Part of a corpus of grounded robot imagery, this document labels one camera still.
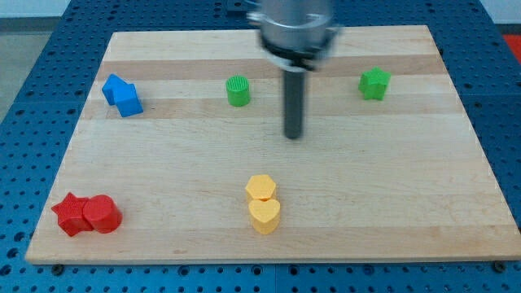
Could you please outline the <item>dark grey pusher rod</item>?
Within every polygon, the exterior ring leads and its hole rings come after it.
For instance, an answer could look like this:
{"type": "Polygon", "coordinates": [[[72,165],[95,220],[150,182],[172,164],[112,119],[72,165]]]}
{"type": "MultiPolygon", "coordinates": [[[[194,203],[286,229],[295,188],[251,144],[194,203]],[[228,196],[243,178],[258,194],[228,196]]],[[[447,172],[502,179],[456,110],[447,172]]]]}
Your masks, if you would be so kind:
{"type": "Polygon", "coordinates": [[[305,72],[284,71],[284,134],[287,138],[297,139],[303,130],[305,72]]]}

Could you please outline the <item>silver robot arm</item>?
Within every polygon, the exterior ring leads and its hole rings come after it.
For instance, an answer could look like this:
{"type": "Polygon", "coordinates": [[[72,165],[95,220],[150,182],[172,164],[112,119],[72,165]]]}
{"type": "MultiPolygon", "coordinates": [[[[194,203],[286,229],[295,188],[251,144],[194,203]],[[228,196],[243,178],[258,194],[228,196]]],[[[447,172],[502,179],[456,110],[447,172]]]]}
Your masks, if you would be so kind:
{"type": "Polygon", "coordinates": [[[331,53],[339,28],[332,0],[261,0],[247,13],[261,48],[282,71],[283,132],[298,139],[304,129],[306,76],[331,53]]]}

